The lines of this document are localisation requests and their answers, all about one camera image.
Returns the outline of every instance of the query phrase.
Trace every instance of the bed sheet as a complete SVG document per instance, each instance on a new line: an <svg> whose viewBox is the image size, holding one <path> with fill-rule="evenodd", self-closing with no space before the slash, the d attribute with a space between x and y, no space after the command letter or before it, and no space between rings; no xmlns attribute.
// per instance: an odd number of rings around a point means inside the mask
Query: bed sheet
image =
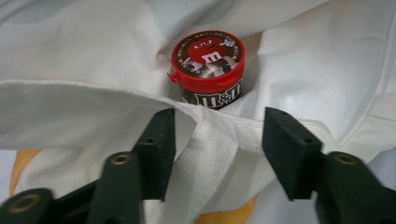
<svg viewBox="0 0 396 224"><path fill-rule="evenodd" d="M14 150L0 149L0 204L2 204L9 195L8 186L16 154Z"/></svg>

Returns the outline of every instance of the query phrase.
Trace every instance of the brown label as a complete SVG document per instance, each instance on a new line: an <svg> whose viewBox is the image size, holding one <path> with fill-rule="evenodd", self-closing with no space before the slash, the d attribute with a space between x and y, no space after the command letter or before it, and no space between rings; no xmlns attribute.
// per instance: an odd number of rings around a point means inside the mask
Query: brown label
<svg viewBox="0 0 396 224"><path fill-rule="evenodd" d="M211 109L221 109L242 95L242 78L231 88L216 93L198 93L179 86L184 102L192 105L204 105Z"/></svg>

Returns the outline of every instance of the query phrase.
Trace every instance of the plastic jar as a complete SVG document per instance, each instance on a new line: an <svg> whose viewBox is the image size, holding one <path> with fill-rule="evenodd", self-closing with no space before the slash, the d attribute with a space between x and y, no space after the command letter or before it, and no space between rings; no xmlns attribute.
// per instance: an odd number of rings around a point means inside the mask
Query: plastic jar
<svg viewBox="0 0 396 224"><path fill-rule="evenodd" d="M202 31L189 35L172 52L174 73L184 102L221 109L242 95L245 49L234 35Z"/></svg>

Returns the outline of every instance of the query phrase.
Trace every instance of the white fabric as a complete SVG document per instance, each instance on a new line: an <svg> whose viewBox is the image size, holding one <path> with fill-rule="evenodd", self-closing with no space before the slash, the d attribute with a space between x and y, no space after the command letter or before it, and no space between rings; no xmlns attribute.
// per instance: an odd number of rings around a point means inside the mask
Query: white fabric
<svg viewBox="0 0 396 224"><path fill-rule="evenodd" d="M9 181L15 157L16 151L0 150L0 205L9 196Z"/></svg>
<svg viewBox="0 0 396 224"><path fill-rule="evenodd" d="M44 148L17 191L61 196L93 181L167 107L177 111L177 157L166 202L145 202L148 223L192 223L273 186L261 150L267 105L298 118L324 152L369 161L394 148L396 1L324 2L0 4L0 148ZM176 42L210 29L247 48L244 96L221 111L176 102L166 76Z"/></svg>

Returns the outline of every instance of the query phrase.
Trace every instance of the black plastic part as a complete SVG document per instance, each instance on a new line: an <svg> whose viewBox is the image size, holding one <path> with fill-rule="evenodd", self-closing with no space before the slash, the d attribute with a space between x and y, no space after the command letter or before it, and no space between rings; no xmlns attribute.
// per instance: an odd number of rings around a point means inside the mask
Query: black plastic part
<svg viewBox="0 0 396 224"><path fill-rule="evenodd" d="M143 199L164 200L176 155L175 110L155 114L133 152L139 155Z"/></svg>
<svg viewBox="0 0 396 224"><path fill-rule="evenodd" d="M119 152L105 163L93 194L88 224L143 223L139 159L133 152Z"/></svg>
<svg viewBox="0 0 396 224"><path fill-rule="evenodd" d="M30 189L6 201L0 209L0 223L50 224L52 193L48 189Z"/></svg>
<svg viewBox="0 0 396 224"><path fill-rule="evenodd" d="M93 193L96 188L97 181L76 189L62 198L55 200L58 224L84 224L87 221L90 211Z"/></svg>
<svg viewBox="0 0 396 224"><path fill-rule="evenodd" d="M321 142L288 113L265 108L262 149L289 200L309 199L321 162Z"/></svg>
<svg viewBox="0 0 396 224"><path fill-rule="evenodd" d="M320 169L323 180L317 189L320 223L396 223L394 191L385 189L359 158L332 152Z"/></svg>

